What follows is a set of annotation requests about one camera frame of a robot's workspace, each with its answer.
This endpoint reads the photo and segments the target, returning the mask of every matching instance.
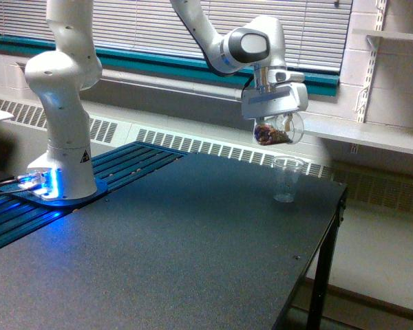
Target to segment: window blinds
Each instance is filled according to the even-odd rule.
[[[289,67],[338,72],[352,0],[202,0],[216,29],[226,34],[259,15],[277,17]],[[0,34],[53,40],[45,0],[0,0]],[[169,0],[95,0],[97,46],[202,58]]]

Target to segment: blue light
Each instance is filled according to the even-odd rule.
[[[59,192],[58,192],[58,177],[56,176],[56,168],[53,168],[52,170],[50,170],[50,179],[51,179],[50,195],[53,198],[57,198],[59,195]]]

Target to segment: empty plastic cup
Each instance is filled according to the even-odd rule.
[[[280,156],[273,160],[275,171],[274,199],[282,203],[294,201],[297,182],[304,162],[294,157]]]

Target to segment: cable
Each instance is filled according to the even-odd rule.
[[[15,184],[17,182],[18,182],[17,179],[5,180],[5,181],[0,182],[0,187],[5,186],[6,184]]]
[[[33,189],[17,189],[17,190],[9,190],[9,191],[0,191],[0,195],[9,195],[9,194],[15,194],[15,193],[22,193],[23,191],[29,191]]]
[[[254,80],[254,76],[251,76],[245,83],[245,85],[243,85],[243,89],[242,89],[242,93],[240,94],[240,98],[243,98],[243,92],[244,90],[252,83],[252,81]]]

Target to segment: black table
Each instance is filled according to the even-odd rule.
[[[271,329],[321,247],[318,329],[346,187],[188,155],[0,249],[0,329]]]

